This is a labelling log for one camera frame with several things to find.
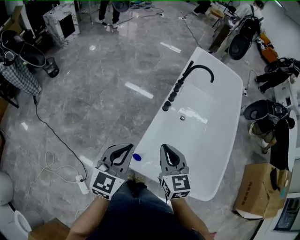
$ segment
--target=power strip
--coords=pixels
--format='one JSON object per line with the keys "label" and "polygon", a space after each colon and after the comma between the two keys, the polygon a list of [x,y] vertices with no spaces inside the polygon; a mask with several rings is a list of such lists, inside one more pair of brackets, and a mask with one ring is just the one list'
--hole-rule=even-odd
{"label": "power strip", "polygon": [[246,89],[246,87],[243,87],[243,95],[244,95],[245,97],[248,97],[248,94],[247,94],[247,89]]}
{"label": "power strip", "polygon": [[82,175],[78,175],[76,176],[76,182],[82,192],[83,195],[86,195],[90,192],[90,190],[88,189],[88,187],[86,186],[86,183],[85,181],[82,181],[83,180],[83,176]]}

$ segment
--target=marble floor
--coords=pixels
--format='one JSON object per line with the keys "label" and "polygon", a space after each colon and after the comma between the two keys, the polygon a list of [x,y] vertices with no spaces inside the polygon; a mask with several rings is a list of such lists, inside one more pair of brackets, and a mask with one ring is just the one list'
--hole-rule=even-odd
{"label": "marble floor", "polygon": [[[60,74],[53,79],[43,71],[36,74],[43,89],[37,109],[40,117],[87,163],[94,162],[110,145],[139,143],[197,46],[185,23],[179,19],[191,12],[193,5],[183,1],[155,2],[155,5],[164,10],[163,16],[135,18],[116,30],[91,24],[84,17],[79,38],[66,48],[49,53],[55,57]],[[120,15],[120,21],[159,11],[128,11]],[[111,20],[112,13],[107,13],[106,17]],[[205,50],[212,41],[213,22],[194,15],[188,15],[186,20]],[[161,42],[181,52],[172,51]],[[232,60],[228,66],[247,84],[249,71],[253,69],[260,74],[265,64],[253,45],[243,59]],[[126,82],[150,92],[154,98],[146,98],[127,88]],[[262,98],[266,95],[260,93],[251,76],[248,97],[243,97],[242,106]],[[32,182],[42,169],[36,162],[45,166],[47,151],[56,156],[53,168],[69,164],[84,174],[82,166],[37,119],[32,97],[21,93],[18,101],[20,108],[10,105],[0,125],[7,139],[1,170],[13,180],[13,205],[17,210],[36,210],[45,221],[56,217],[71,226],[77,210],[86,208],[92,201],[92,194],[82,195],[77,184],[66,183],[46,171]],[[250,138],[247,127],[248,122],[240,117],[230,161],[216,196],[209,202],[187,199],[209,230],[217,232],[217,240],[248,240],[258,224],[232,213],[245,164],[266,161],[268,157],[260,153],[258,142]],[[87,165],[87,170],[90,177],[92,167]],[[75,180],[77,175],[68,167],[57,173],[68,180]],[[153,192],[163,196],[156,183],[147,183]]]}

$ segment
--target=plaid cloth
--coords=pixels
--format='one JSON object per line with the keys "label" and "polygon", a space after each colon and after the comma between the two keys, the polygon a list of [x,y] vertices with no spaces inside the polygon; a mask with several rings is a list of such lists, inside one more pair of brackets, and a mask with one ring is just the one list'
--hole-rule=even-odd
{"label": "plaid cloth", "polygon": [[19,58],[10,66],[0,63],[0,73],[12,85],[32,96],[37,96],[41,91],[38,81]]}

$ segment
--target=white cable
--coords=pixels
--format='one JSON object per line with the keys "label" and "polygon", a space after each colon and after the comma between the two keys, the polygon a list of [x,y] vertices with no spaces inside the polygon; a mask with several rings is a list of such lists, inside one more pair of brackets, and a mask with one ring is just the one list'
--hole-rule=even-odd
{"label": "white cable", "polygon": [[[7,140],[10,141],[10,138],[8,137],[8,135],[7,135],[1,128],[0,128],[0,131],[7,137]],[[52,154],[52,156],[53,156],[53,161],[51,162],[50,165],[48,165],[48,163],[47,163],[47,153],[48,153],[48,152],[50,152],[50,153]],[[67,167],[67,166],[68,166],[68,167],[73,168],[73,169],[77,172],[77,175],[79,175],[78,170],[77,170],[75,167],[71,166],[71,165],[63,165],[63,166],[60,166],[60,167],[58,167],[58,168],[56,168],[56,169],[51,168],[51,166],[52,166],[52,165],[54,164],[54,162],[55,162],[55,155],[54,155],[54,153],[51,152],[51,151],[47,151],[47,152],[45,153],[45,163],[46,163],[46,167],[44,167],[44,166],[41,165],[40,163],[38,163],[38,162],[32,160],[31,158],[29,158],[29,160],[32,161],[32,162],[34,162],[35,164],[38,164],[39,166],[41,166],[41,167],[42,167],[42,170],[41,170],[41,172],[37,175],[37,177],[34,179],[34,181],[31,182],[30,185],[29,185],[28,193],[27,193],[27,202],[26,202],[26,206],[25,206],[25,211],[26,211],[26,209],[27,209],[28,202],[29,202],[29,194],[30,194],[31,186],[32,186],[33,183],[35,183],[35,182],[37,181],[37,179],[39,178],[39,176],[42,174],[43,170],[46,170],[47,172],[53,173],[54,175],[56,175],[56,176],[60,177],[61,179],[63,179],[65,182],[76,183],[75,181],[68,181],[68,180],[65,180],[62,176],[60,176],[59,174],[57,174],[57,173],[54,172],[54,171],[57,171],[57,170],[59,170],[59,169],[61,169],[61,168],[63,168],[63,167]],[[82,211],[82,210],[86,210],[86,209],[89,207],[89,205],[88,205],[85,209],[79,209],[79,210],[76,212],[76,214],[75,214],[75,219],[77,219],[76,216],[77,216],[78,212],[79,212],[79,211]]]}
{"label": "white cable", "polygon": [[[48,152],[50,152],[50,153],[52,154],[52,156],[53,156],[53,161],[51,162],[50,165],[48,165],[48,163],[47,163],[47,153],[48,153]],[[40,166],[42,167],[42,170],[41,170],[41,172],[37,175],[37,177],[34,179],[34,181],[31,182],[31,184],[29,185],[29,189],[28,189],[28,193],[27,193],[27,203],[26,203],[25,210],[26,210],[27,205],[28,205],[28,202],[29,202],[29,195],[30,195],[30,189],[31,189],[31,186],[32,186],[33,183],[36,182],[36,180],[37,180],[37,179],[39,178],[39,176],[42,174],[43,170],[45,170],[45,171],[47,171],[47,172],[50,172],[50,173],[53,173],[54,175],[56,175],[56,176],[60,177],[61,179],[63,179],[65,182],[69,182],[69,183],[77,183],[76,181],[68,181],[68,180],[64,179],[62,176],[60,176],[59,174],[57,174],[56,172],[54,172],[54,171],[57,171],[57,170],[59,170],[59,169],[61,169],[61,168],[63,168],[63,167],[67,167],[67,166],[68,166],[68,167],[71,167],[71,168],[75,169],[75,171],[76,171],[77,174],[79,175],[78,170],[77,170],[76,168],[74,168],[73,166],[71,166],[71,165],[63,165],[63,166],[61,166],[61,167],[59,167],[59,168],[57,168],[57,169],[52,169],[51,166],[52,166],[52,165],[54,164],[54,162],[55,162],[55,155],[54,155],[53,152],[51,152],[51,151],[47,151],[47,152],[45,153],[45,163],[46,163],[46,167],[44,167],[43,165],[41,165],[40,163],[38,163],[38,162],[36,162],[36,161],[34,161],[34,160],[32,160],[32,159],[30,159],[30,161],[32,161],[32,162],[34,162],[34,163],[40,165]]]}
{"label": "white cable", "polygon": [[79,211],[86,211],[86,210],[87,210],[87,208],[88,208],[90,205],[91,205],[91,203],[90,203],[90,204],[89,204],[89,205],[88,205],[88,206],[87,206],[85,209],[78,209],[78,210],[77,210],[77,212],[76,212],[76,214],[75,214],[75,220],[77,220],[77,219],[78,219],[78,218],[76,217],[76,216],[77,216],[77,214],[78,214],[78,212],[79,212]]}

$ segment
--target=person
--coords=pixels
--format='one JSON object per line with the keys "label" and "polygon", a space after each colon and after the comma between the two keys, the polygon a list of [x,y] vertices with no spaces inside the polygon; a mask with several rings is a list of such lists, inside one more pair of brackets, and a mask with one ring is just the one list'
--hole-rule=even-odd
{"label": "person", "polygon": [[289,77],[291,84],[295,83],[295,78],[298,77],[300,73],[300,61],[297,61],[296,59],[290,60],[293,61],[293,67],[288,68],[288,71],[286,72],[283,72],[279,68],[277,71],[257,76],[255,78],[255,81],[257,83],[265,83],[262,86],[258,87],[259,91],[265,93],[266,90],[276,87]]}
{"label": "person", "polygon": [[199,16],[199,13],[205,14],[207,9],[210,7],[210,1],[198,1],[199,6],[193,10],[193,14]]}
{"label": "person", "polygon": [[251,123],[249,134],[258,136],[268,144],[265,147],[262,146],[262,152],[266,154],[277,142],[286,141],[288,138],[287,130],[293,129],[294,126],[295,120],[290,117],[279,120],[277,124],[274,124],[268,118],[264,118]]}
{"label": "person", "polygon": [[[261,10],[263,9],[263,2],[262,1],[254,1],[253,3],[253,9],[254,9],[254,16],[257,17],[260,20],[260,25],[263,24],[263,14]],[[231,41],[235,37],[235,35],[238,34],[239,31],[239,21],[243,19],[247,15],[252,15],[252,9],[249,4],[243,4],[236,10],[237,17],[233,20],[234,26],[231,28],[228,36],[224,39],[221,46],[218,48],[218,50],[213,53],[213,56],[215,56],[217,59],[221,60],[224,63],[227,63],[230,59],[229,53],[226,52],[228,47],[230,46]]]}
{"label": "person", "polygon": [[[106,7],[109,1],[100,1],[100,9],[99,9],[99,16],[95,18],[95,22],[107,26],[108,24],[105,22],[105,13]],[[115,7],[112,5],[113,12],[112,12],[112,28],[118,28],[118,21],[120,12],[118,12]]]}
{"label": "person", "polygon": [[172,199],[172,210],[147,189],[140,174],[128,170],[127,177],[111,201],[96,196],[73,223],[66,240],[212,240],[184,198]]}

